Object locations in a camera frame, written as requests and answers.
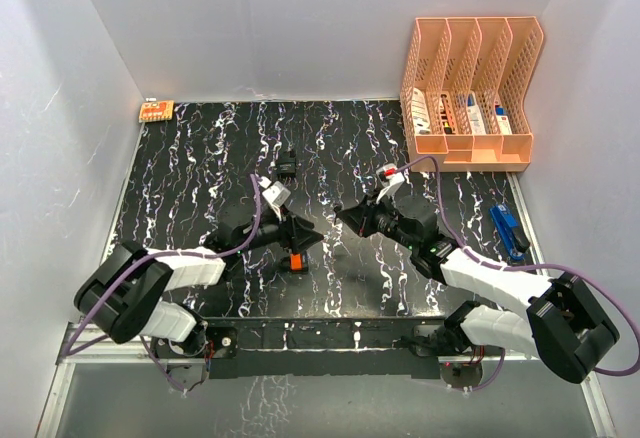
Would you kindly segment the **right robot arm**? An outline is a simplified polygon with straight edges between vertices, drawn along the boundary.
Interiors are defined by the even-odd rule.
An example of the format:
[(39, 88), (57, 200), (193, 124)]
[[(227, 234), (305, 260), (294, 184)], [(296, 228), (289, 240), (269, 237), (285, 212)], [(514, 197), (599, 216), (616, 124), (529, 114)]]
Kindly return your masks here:
[(399, 210), (388, 198), (366, 196), (355, 206), (336, 206), (337, 220), (361, 238), (379, 233), (410, 252), (424, 277), (491, 301), (468, 300), (435, 331), (409, 339), (436, 355), (466, 355), (479, 346), (513, 350), (540, 359), (555, 375), (580, 383), (618, 342), (620, 333), (583, 279), (557, 278), (469, 256), (442, 233), (428, 208)]

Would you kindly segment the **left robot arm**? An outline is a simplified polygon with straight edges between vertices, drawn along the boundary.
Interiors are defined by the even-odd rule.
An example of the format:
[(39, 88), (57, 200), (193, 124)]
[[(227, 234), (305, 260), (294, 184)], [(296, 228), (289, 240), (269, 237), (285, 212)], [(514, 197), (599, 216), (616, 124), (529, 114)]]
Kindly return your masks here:
[(221, 223), (196, 249), (152, 251), (125, 241), (76, 293), (74, 305), (84, 319), (64, 354), (88, 347), (73, 344), (93, 323), (117, 344), (149, 337), (170, 342), (186, 357), (197, 356), (206, 345), (207, 321), (184, 305), (165, 301), (166, 293), (216, 286), (241, 268), (245, 251), (273, 244), (287, 252), (283, 263), (290, 270), (303, 271), (306, 251), (322, 240), (312, 222), (281, 207), (265, 209), (246, 224)]

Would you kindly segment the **orange black padlock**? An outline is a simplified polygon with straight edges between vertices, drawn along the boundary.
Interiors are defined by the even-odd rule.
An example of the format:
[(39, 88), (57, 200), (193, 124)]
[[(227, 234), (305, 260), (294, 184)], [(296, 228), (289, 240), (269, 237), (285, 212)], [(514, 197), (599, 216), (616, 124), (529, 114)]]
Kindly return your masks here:
[(290, 254), (286, 264), (288, 270), (292, 273), (306, 273), (308, 271), (308, 254), (306, 252)]

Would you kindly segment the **black marble pattern mat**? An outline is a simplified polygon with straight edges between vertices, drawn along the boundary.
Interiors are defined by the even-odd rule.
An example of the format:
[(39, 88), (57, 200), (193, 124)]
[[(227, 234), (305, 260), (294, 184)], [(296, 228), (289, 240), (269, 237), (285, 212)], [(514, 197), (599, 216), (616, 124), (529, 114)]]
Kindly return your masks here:
[(334, 218), (336, 205), (375, 187), (380, 166), (408, 162), (395, 100), (177, 104), (172, 120), (141, 131), (110, 243), (199, 245), (224, 213), (252, 216), (250, 175), (272, 176), (290, 150), (288, 207), (324, 236), (308, 272), (283, 270), (274, 245), (246, 253), (229, 281), (169, 300), (206, 318), (377, 318), (446, 316), (470, 299), (419, 275), (405, 248), (381, 235), (361, 239)]

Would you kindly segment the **white box in organizer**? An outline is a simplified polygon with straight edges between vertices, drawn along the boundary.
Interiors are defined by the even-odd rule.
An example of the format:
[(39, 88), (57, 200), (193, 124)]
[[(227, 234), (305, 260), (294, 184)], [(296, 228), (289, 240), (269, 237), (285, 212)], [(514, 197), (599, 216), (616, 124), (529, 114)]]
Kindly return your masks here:
[(410, 101), (410, 114), (416, 135), (429, 135), (431, 122), (426, 104), (426, 97), (422, 90), (414, 87)]

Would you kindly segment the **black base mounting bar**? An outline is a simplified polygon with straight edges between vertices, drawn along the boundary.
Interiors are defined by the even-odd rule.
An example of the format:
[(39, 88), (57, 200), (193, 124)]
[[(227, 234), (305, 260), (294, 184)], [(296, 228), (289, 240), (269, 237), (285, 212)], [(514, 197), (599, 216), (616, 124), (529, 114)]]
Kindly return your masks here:
[(499, 358), (485, 347), (484, 357), (422, 343), (444, 324), (440, 318), (217, 318), (209, 322), (214, 355), (207, 361), (211, 379), (267, 375), (396, 375), (439, 379), (445, 369), (470, 365), (473, 380)]

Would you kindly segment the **dark markers in organizer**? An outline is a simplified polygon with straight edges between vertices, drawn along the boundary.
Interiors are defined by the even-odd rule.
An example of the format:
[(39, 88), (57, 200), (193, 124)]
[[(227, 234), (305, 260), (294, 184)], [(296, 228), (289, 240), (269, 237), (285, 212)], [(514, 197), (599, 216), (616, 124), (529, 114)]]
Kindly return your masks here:
[(439, 98), (438, 113), (443, 132), (446, 135), (456, 133), (456, 124), (451, 111), (450, 99), (447, 93), (442, 93)]

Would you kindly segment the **white blue tube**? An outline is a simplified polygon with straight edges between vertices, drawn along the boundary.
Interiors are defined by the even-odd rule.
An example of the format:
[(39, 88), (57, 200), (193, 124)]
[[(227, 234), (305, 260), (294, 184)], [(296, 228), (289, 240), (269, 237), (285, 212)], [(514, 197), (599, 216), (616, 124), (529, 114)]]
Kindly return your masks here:
[[(463, 95), (456, 95), (456, 102), (459, 105), (459, 110), (462, 110)], [(477, 101), (476, 95), (473, 91), (467, 94), (466, 111), (461, 111), (461, 118), (459, 124), (463, 134), (472, 135), (486, 135), (486, 126), (482, 115), (481, 108)]]

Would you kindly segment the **blue black stapler tool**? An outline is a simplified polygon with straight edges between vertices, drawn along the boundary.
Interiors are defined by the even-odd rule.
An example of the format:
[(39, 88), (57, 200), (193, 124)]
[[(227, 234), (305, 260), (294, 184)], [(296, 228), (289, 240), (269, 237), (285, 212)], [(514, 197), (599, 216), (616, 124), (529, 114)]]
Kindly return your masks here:
[(490, 208), (490, 216), (512, 260), (522, 261), (530, 248), (530, 241), (515, 215), (504, 204)]

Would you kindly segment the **orange plastic file organizer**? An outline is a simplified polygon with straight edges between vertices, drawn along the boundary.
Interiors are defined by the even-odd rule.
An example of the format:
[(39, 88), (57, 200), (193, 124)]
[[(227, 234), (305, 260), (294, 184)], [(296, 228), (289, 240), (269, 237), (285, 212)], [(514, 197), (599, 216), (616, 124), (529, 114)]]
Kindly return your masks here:
[(534, 16), (416, 18), (400, 89), (412, 171), (524, 171), (543, 42)]

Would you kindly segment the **blue red white box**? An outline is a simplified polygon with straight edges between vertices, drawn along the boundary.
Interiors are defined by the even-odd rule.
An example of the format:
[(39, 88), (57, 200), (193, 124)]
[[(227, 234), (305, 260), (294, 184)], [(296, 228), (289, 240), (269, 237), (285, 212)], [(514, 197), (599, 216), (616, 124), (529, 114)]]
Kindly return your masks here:
[(499, 132), (503, 135), (511, 135), (512, 128), (511, 128), (509, 117), (506, 114), (505, 109), (502, 107), (499, 101), (496, 101), (494, 103), (494, 110), (495, 110), (496, 123), (499, 129)]

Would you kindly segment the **small orange card box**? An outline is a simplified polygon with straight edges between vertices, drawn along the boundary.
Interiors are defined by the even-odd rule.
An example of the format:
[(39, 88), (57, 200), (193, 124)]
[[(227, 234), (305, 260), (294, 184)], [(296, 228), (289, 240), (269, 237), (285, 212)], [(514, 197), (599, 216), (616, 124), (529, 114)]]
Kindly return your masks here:
[(153, 123), (169, 121), (173, 118), (174, 101), (145, 101), (140, 108), (138, 121), (140, 123)]

